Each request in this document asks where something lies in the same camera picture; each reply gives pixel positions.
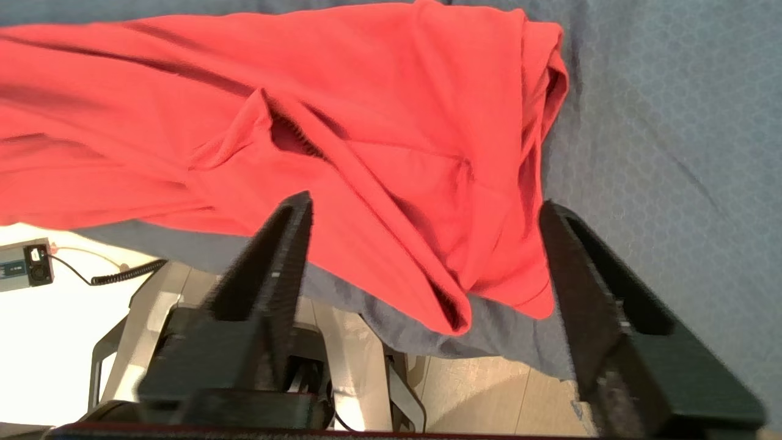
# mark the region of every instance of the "gray cloth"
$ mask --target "gray cloth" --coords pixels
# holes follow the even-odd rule
[[[138,221],[74,232],[212,273],[222,273],[248,242],[245,237],[190,233]],[[307,265],[302,294],[359,313],[383,342],[399,352],[444,358],[502,355],[554,377],[572,377],[558,314],[536,321],[505,305],[470,298],[472,328],[462,337],[449,337],[312,264]]]
[[[16,13],[28,21],[97,20],[99,13],[105,13],[102,20],[119,20],[133,16],[118,13],[160,15],[179,6],[181,12],[214,14],[262,10],[267,2],[161,3],[28,0]],[[522,7],[533,19],[563,25],[572,90],[547,140],[546,196],[583,216],[761,396],[771,427],[782,428],[782,2],[454,3]],[[0,3],[0,20],[7,21],[5,5]],[[31,19],[31,11],[66,18]],[[387,325],[382,317],[372,325]],[[475,322],[482,325],[477,317]],[[505,325],[512,328],[491,325],[483,340],[539,339],[534,326],[516,333]],[[432,343],[428,337],[416,341]],[[514,352],[501,354],[514,358]]]

